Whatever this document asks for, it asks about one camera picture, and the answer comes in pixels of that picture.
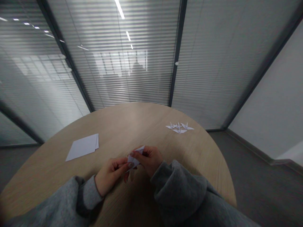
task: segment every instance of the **white wall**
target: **white wall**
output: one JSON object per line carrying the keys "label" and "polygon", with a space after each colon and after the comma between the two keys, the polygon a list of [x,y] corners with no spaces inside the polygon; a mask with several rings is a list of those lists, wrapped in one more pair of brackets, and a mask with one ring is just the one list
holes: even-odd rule
{"label": "white wall", "polygon": [[271,158],[303,166],[303,22],[229,129]]}

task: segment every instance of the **gray floor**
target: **gray floor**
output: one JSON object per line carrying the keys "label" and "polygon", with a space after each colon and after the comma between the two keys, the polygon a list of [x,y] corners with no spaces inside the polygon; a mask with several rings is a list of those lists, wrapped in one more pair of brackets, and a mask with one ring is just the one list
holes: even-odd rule
{"label": "gray floor", "polygon": [[[261,226],[303,226],[303,176],[268,165],[225,132],[210,135],[227,162],[242,213]],[[0,192],[37,148],[0,149]]]}
{"label": "gray floor", "polygon": [[0,193],[39,146],[0,149]]}

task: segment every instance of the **hand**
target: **hand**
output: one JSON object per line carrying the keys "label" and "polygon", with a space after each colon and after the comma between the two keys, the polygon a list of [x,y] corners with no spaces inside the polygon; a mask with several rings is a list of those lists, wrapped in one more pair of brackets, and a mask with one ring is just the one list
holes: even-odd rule
{"label": "hand", "polygon": [[142,154],[133,150],[129,153],[129,155],[141,163],[149,177],[154,175],[156,170],[163,162],[162,155],[157,147],[145,146]]}
{"label": "hand", "polygon": [[99,194],[104,197],[112,189],[116,181],[133,165],[132,162],[127,162],[126,157],[109,159],[95,176]]}

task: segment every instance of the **sweater cuff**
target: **sweater cuff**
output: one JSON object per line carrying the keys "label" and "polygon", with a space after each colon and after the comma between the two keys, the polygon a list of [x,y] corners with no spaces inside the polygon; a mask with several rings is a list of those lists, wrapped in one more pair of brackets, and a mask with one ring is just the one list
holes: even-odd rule
{"label": "sweater cuff", "polygon": [[95,183],[95,175],[93,175],[83,187],[83,204],[88,210],[92,210],[103,200],[99,194]]}
{"label": "sweater cuff", "polygon": [[151,183],[155,185],[158,190],[160,190],[164,187],[172,172],[172,168],[165,161],[163,161],[155,171],[154,175],[151,177]]}

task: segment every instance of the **person's right hand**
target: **person's right hand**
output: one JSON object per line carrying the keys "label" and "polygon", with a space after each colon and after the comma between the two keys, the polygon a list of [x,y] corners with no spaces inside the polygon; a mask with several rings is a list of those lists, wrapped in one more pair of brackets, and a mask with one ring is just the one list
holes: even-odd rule
{"label": "person's right hand", "polygon": [[162,155],[157,147],[145,146],[142,154],[133,150],[129,153],[129,155],[141,163],[149,177],[154,175],[155,171],[163,162]]}

